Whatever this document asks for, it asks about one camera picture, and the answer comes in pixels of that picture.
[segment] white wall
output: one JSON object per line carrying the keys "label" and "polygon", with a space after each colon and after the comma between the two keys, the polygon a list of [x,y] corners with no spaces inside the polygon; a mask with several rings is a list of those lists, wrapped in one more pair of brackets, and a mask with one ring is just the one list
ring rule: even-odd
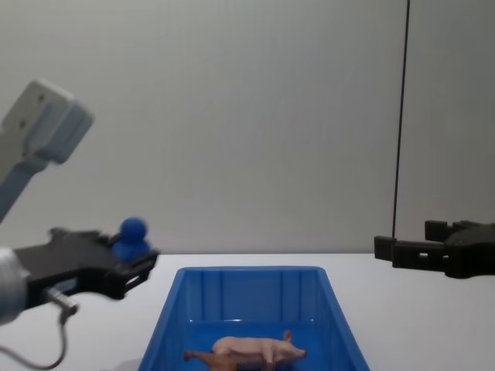
{"label": "white wall", "polygon": [[405,2],[3,0],[0,112],[45,77],[97,122],[2,244],[144,216],[167,252],[371,250],[391,232]]}
{"label": "white wall", "polygon": [[397,235],[495,222],[495,2],[413,0]]}

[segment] gray cable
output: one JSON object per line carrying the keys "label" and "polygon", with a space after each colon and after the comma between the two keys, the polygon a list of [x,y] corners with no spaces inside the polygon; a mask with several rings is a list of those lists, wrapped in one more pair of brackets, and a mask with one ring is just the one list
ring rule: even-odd
{"label": "gray cable", "polygon": [[59,358],[56,359],[55,362],[49,364],[49,365],[40,365],[38,363],[32,362],[25,357],[19,355],[17,352],[14,352],[10,348],[7,348],[5,346],[0,346],[0,352],[4,353],[5,355],[11,357],[15,361],[21,363],[23,366],[30,368],[30,369],[54,369],[57,367],[63,359],[65,358],[65,355],[67,354],[67,332],[65,329],[65,324],[67,322],[67,319],[64,318],[65,315],[62,313],[60,314],[59,317],[59,328],[60,328],[60,339],[62,341],[62,349],[60,351]]}
{"label": "gray cable", "polygon": [[70,300],[69,297],[64,295],[56,288],[49,288],[45,290],[44,296],[46,297],[47,301],[51,301],[55,305],[59,306],[61,309],[59,315],[59,329],[60,329],[60,339],[62,342],[62,349],[60,350],[59,358],[57,358],[55,362],[44,366],[28,360],[27,358],[21,356],[20,354],[14,352],[10,348],[7,348],[6,346],[0,345],[0,353],[4,353],[5,355],[21,363],[23,366],[29,369],[54,369],[59,364],[61,364],[61,362],[65,358],[65,355],[67,354],[67,332],[65,329],[65,324],[67,323],[67,320],[71,316],[75,315],[79,310],[79,305],[77,303]]}

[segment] pig figurine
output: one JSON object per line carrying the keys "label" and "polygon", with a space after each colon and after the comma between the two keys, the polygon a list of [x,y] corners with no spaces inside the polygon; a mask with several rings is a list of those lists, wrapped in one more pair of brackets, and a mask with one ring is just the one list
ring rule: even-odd
{"label": "pig figurine", "polygon": [[276,366],[305,358],[306,351],[295,347],[292,334],[288,330],[284,340],[266,338],[235,338],[228,336],[217,340],[211,352],[219,356],[229,356],[238,364],[257,365],[265,371]]}

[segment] white table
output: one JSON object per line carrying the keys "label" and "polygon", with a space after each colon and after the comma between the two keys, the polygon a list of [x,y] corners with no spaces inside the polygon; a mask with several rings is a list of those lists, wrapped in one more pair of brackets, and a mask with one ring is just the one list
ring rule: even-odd
{"label": "white table", "polygon": [[[69,352],[59,370],[135,371],[176,271],[215,265],[325,268],[372,370],[495,368],[495,277],[461,281],[394,269],[371,254],[299,254],[162,256],[151,280],[123,301],[77,295],[81,310],[68,322]],[[51,305],[24,312],[0,328],[0,344],[37,362],[52,361],[59,352],[57,313]],[[24,369],[0,355],[0,370]]]}

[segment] blue plastic bin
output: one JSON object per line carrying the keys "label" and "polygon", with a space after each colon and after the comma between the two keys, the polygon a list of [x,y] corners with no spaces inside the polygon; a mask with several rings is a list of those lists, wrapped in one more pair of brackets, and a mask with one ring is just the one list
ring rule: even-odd
{"label": "blue plastic bin", "polygon": [[286,329],[308,351],[286,370],[369,370],[318,267],[181,269],[139,370],[207,370],[184,351],[209,352],[227,335],[282,339]]}

